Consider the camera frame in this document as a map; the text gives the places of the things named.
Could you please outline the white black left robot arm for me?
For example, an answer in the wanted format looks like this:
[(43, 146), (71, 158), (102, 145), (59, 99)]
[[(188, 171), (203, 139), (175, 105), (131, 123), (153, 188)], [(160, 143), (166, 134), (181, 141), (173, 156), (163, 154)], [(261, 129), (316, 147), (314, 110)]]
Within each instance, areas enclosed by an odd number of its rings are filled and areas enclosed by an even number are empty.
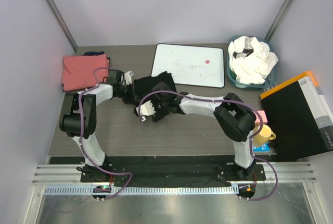
[(131, 180), (131, 172), (112, 172), (108, 156), (102, 151), (97, 137), (97, 106), (114, 97), (124, 98), (130, 94), (134, 73), (107, 67), (93, 71), (94, 86), (65, 94), (59, 128), (79, 147), (84, 165), (76, 169), (89, 181), (107, 181), (113, 176)]

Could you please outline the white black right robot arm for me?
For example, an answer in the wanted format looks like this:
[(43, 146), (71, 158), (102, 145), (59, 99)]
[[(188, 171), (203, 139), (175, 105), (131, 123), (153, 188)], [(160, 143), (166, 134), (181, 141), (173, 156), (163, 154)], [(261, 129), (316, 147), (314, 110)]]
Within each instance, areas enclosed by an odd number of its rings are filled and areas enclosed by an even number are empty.
[(251, 109), (235, 104), (234, 101), (242, 100), (234, 93), (226, 96), (196, 97), (188, 93), (170, 94), (171, 88), (164, 82), (160, 82), (152, 89), (151, 97), (156, 113), (160, 118), (168, 113), (182, 115), (202, 115), (217, 120), (224, 134), (233, 141), (235, 150), (234, 174), (243, 180), (250, 180), (254, 174), (255, 160), (250, 150), (250, 137), (253, 134), (255, 114)]

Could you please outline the black floral print t-shirt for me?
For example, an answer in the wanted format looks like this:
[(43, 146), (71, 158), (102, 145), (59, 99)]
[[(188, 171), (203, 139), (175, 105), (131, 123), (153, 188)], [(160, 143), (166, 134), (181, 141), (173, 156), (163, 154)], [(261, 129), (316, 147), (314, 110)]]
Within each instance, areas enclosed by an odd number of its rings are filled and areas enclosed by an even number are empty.
[[(174, 80), (172, 78), (172, 74), (168, 73), (166, 71), (160, 73), (159, 75), (152, 77), (152, 76), (147, 76), (143, 77), (140, 79), (135, 79), (132, 82), (133, 89), (134, 89), (134, 94), (135, 94), (135, 101), (134, 102), (123, 102), (125, 104), (132, 104), (136, 108), (139, 106), (140, 101), (148, 94), (154, 91), (159, 91), (159, 93), (154, 94), (154, 95), (173, 95), (170, 93), (162, 93), (162, 90), (166, 91), (172, 91), (176, 92), (176, 86), (174, 83)], [(152, 102), (152, 97), (154, 95), (149, 96), (144, 100), (144, 103), (151, 100)], [(181, 101), (181, 98), (179, 97), (178, 101), (178, 114), (181, 113), (180, 107), (179, 107), (179, 102)]]

